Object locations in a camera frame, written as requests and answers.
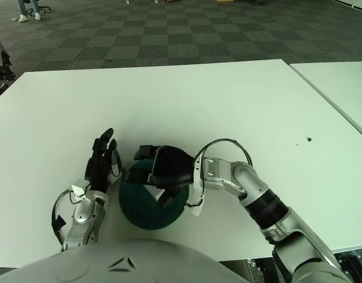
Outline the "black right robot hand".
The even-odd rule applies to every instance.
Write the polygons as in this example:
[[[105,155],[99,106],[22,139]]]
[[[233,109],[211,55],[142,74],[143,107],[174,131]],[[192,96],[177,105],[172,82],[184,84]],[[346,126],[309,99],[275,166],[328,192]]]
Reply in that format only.
[[[173,146],[141,145],[134,160],[149,160],[149,169],[132,167],[122,181],[155,187],[163,193],[156,199],[160,207],[167,207],[183,187],[193,182],[194,158]]]

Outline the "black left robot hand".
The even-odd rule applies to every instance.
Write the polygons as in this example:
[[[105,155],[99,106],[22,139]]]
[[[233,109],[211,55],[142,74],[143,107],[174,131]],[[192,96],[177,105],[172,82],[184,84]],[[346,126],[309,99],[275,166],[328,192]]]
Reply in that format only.
[[[113,133],[113,128],[109,128],[93,143],[93,153],[87,162],[84,176],[90,182],[91,190],[106,193],[110,185],[109,175],[119,177],[124,172],[117,141],[111,139]]]

